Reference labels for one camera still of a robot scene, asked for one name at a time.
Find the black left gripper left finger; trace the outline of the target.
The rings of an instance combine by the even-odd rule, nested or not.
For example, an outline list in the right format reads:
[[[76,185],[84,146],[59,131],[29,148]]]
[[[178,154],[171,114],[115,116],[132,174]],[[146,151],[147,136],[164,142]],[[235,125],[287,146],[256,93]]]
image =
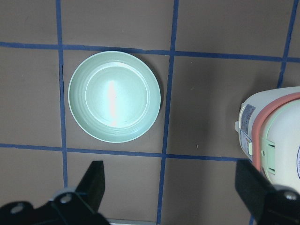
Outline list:
[[[7,203],[0,208],[2,225],[108,225],[98,212],[105,193],[103,161],[93,161],[74,191],[65,191],[41,207],[28,201]]]

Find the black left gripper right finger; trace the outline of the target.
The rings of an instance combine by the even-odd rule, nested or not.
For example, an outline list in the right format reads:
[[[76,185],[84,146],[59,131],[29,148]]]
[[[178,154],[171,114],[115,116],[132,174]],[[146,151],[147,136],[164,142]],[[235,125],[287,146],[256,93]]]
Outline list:
[[[300,223],[300,194],[272,185],[247,159],[236,163],[235,189],[258,225]]]

